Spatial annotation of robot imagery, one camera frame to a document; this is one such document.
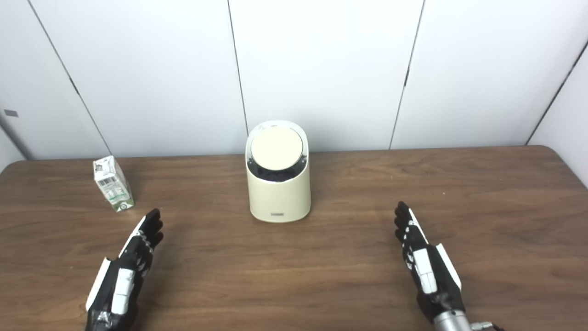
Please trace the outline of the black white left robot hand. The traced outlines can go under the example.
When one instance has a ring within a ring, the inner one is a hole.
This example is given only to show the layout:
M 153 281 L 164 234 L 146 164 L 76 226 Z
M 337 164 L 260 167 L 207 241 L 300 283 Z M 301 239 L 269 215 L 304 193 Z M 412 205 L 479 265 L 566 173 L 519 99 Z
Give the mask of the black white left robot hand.
M 86 331 L 130 331 L 138 316 L 138 297 L 164 238 L 159 209 L 141 218 L 117 258 L 104 258 L 85 304 Z

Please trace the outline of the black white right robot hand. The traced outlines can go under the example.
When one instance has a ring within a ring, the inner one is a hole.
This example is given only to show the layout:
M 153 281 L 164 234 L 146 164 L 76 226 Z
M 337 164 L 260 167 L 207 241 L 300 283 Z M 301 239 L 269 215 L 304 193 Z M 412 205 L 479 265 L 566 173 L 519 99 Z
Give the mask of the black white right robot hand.
M 395 208 L 394 224 L 395 237 L 417 287 L 417 303 L 425 318 L 434 323 L 442 314 L 465 312 L 461 280 L 443 245 L 428 242 L 414 212 L 403 201 Z

